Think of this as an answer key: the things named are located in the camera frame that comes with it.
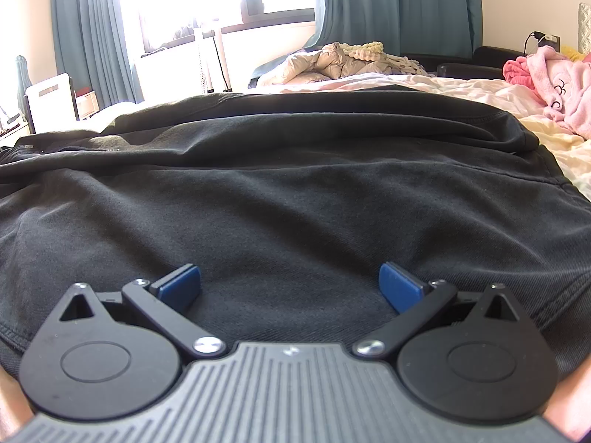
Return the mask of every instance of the triangular cutout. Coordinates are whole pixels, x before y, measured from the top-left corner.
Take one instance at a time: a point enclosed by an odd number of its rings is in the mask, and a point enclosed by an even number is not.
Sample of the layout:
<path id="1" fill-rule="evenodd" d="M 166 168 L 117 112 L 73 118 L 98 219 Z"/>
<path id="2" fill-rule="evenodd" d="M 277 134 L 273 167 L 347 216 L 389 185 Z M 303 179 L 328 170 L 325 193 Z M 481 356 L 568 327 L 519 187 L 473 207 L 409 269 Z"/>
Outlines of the triangular cutout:
<path id="1" fill-rule="evenodd" d="M 505 321 L 517 321 L 517 316 L 513 313 L 509 302 L 503 295 L 496 295 L 492 301 L 491 306 L 486 311 L 486 318 L 502 319 Z"/>
<path id="2" fill-rule="evenodd" d="M 61 315 L 60 321 L 72 321 L 73 319 L 92 318 L 95 314 L 90 309 L 84 295 L 76 295 Z"/>

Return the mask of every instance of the bed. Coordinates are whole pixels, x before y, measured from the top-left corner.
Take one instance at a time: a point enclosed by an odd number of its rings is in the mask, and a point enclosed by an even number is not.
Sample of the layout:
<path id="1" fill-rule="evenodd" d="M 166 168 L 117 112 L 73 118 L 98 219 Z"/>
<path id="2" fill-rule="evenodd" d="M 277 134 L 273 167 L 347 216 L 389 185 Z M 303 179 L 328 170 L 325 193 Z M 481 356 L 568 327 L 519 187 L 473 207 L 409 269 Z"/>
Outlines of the bed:
<path id="1" fill-rule="evenodd" d="M 403 85 L 415 90 L 486 103 L 513 114 L 536 134 L 556 158 L 564 175 L 591 200 L 591 141 L 570 134 L 543 116 L 545 104 L 529 88 L 502 80 L 430 78 L 419 75 L 377 73 L 354 75 L 334 81 L 303 85 L 273 85 L 249 90 L 249 93 L 302 93 L 310 91 L 353 91 L 386 85 Z"/>

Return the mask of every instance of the yellow plush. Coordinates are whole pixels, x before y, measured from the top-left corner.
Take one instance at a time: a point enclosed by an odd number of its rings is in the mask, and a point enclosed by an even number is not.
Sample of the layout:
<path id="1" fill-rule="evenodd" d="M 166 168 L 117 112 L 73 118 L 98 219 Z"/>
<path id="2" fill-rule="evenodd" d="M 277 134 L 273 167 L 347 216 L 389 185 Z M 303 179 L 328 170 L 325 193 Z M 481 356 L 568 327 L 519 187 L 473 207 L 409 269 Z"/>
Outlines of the yellow plush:
<path id="1" fill-rule="evenodd" d="M 585 57 L 585 55 L 583 55 L 582 53 L 579 53 L 574 48 L 571 48 L 566 45 L 563 45 L 562 48 L 560 48 L 560 50 L 560 53 L 562 53 L 571 61 L 583 61 L 583 58 Z"/>

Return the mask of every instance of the black couch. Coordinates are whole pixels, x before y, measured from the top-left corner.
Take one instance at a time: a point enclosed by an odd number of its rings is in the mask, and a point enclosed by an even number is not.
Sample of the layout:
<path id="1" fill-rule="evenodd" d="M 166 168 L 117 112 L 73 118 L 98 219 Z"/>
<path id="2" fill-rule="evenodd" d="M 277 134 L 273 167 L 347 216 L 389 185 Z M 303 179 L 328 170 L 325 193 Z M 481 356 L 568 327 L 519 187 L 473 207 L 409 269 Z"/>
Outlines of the black couch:
<path id="1" fill-rule="evenodd" d="M 523 53 L 516 50 L 495 47 L 480 47 L 471 58 L 456 56 L 404 54 L 418 61 L 429 73 L 447 78 L 504 79 L 502 68 L 507 60 L 514 60 Z"/>

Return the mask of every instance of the black cable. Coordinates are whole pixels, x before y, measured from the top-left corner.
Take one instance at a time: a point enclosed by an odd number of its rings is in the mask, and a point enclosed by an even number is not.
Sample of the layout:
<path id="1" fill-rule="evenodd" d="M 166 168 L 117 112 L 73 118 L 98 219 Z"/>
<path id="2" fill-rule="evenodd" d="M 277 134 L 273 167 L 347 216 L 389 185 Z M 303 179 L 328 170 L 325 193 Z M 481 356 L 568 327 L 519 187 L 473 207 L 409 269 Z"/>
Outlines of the black cable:
<path id="1" fill-rule="evenodd" d="M 531 32 L 527 39 L 525 40 L 525 45 L 523 45 L 523 56 L 525 56 L 525 49 L 527 48 L 527 42 L 530 41 L 530 38 L 534 36 L 534 32 Z"/>
<path id="2" fill-rule="evenodd" d="M 218 63 L 220 64 L 220 71 L 222 72 L 223 83 L 226 85 L 226 90 L 229 90 L 230 87 L 228 86 L 228 82 L 226 81 L 226 76 L 224 76 L 224 74 L 223 74 L 222 60 L 220 60 L 220 54 L 218 53 L 218 46 L 216 45 L 216 37 L 214 36 L 212 38 L 212 40 L 213 40 L 213 45 L 216 49 L 216 55 L 218 56 Z"/>

